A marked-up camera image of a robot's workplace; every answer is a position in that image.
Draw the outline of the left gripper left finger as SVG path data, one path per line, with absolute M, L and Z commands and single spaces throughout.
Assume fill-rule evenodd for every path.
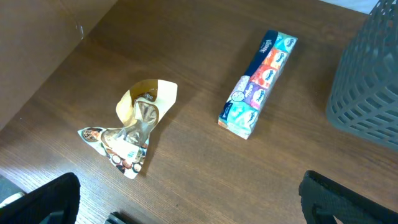
M 68 172 L 1 208 L 1 223 L 75 223 L 80 182 Z

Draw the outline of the colourful tissue pack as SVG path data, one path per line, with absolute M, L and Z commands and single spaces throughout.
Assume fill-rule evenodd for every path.
M 298 38 L 276 30 L 266 32 L 218 116 L 220 126 L 248 139 L 297 41 Z

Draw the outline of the grey plastic basket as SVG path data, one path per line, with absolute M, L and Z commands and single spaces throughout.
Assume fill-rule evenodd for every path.
M 378 1 L 344 49 L 326 117 L 339 130 L 397 149 L 397 1 Z

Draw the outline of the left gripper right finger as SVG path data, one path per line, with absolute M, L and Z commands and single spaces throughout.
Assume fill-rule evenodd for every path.
M 304 174 L 298 194 L 308 224 L 335 224 L 337 220 L 341 223 L 397 223 L 397 212 L 313 170 Z

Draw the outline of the beige snack bag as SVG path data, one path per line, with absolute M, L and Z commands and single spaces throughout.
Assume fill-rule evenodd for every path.
M 175 104 L 177 91 L 174 82 L 142 80 L 125 92 L 116 105 L 123 127 L 87 127 L 78 134 L 125 177 L 134 179 L 144 164 L 150 133 Z

